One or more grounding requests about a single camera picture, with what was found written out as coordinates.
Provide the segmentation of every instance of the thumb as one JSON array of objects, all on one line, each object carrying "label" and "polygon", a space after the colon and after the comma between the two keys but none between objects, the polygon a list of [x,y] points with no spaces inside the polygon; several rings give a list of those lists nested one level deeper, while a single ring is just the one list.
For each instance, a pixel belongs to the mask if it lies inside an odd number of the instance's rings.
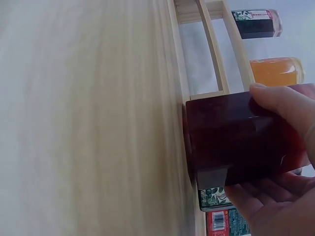
[{"label": "thumb", "polygon": [[308,146],[315,129],[315,86],[266,87],[252,84],[250,92],[263,108],[283,117],[295,128]]}]

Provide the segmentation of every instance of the light wood grain surface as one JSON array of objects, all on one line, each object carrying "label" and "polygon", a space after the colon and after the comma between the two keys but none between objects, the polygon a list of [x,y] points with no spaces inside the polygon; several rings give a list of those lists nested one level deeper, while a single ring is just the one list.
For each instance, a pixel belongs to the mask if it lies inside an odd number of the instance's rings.
[{"label": "light wood grain surface", "polygon": [[204,234],[175,17],[172,0],[0,1],[1,236]]}]

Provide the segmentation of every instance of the orange jar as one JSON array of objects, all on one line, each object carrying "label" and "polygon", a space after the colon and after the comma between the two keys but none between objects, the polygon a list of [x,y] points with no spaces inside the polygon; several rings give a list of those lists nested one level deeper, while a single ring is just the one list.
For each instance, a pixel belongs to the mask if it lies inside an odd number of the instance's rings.
[{"label": "orange jar", "polygon": [[257,83],[273,87],[301,84],[304,81],[304,70],[297,58],[251,60],[250,63]]}]

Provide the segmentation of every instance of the dark red box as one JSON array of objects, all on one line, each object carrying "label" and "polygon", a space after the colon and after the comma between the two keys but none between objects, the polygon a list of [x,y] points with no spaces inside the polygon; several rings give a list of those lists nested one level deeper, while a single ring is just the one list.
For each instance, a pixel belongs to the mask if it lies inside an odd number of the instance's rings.
[{"label": "dark red box", "polygon": [[[315,96],[310,84],[290,86]],[[190,176],[198,189],[237,184],[308,164],[298,133],[249,92],[186,103],[184,137]]]}]

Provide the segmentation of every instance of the hand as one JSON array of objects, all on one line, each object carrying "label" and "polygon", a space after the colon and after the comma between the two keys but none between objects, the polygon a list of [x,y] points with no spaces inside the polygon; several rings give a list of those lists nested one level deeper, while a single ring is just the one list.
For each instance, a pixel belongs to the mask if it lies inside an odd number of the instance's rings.
[{"label": "hand", "polygon": [[[301,135],[315,166],[315,100],[288,87],[254,84],[255,101],[286,119]],[[225,192],[254,236],[315,235],[315,178],[285,173],[227,186]]]}]

